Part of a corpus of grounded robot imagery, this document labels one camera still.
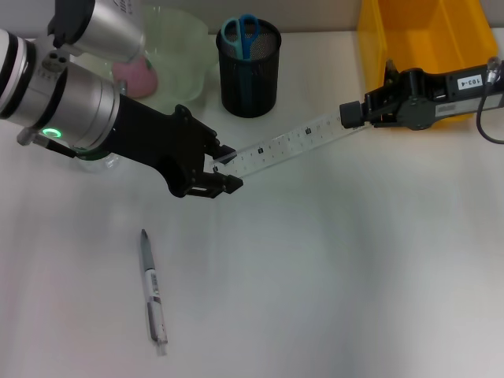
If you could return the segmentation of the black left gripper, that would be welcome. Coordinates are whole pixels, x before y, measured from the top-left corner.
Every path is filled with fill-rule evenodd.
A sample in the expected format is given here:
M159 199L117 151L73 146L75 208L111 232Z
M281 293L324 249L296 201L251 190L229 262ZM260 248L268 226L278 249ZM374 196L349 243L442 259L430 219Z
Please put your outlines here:
M158 171L174 196L232 194L243 180L204 172L205 156L226 165L236 150L217 142L217 133L178 105L166 115L125 95L113 124L113 152Z

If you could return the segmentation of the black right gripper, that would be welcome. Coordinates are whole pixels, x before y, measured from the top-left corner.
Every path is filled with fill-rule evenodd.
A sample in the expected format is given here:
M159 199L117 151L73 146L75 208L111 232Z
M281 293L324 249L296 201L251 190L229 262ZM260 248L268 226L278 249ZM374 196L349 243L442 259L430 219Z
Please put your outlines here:
M359 101L339 106L345 129L369 122L376 128L425 130L451 117L503 107L503 66L478 65L443 74L421 69L401 72L392 83L367 93Z

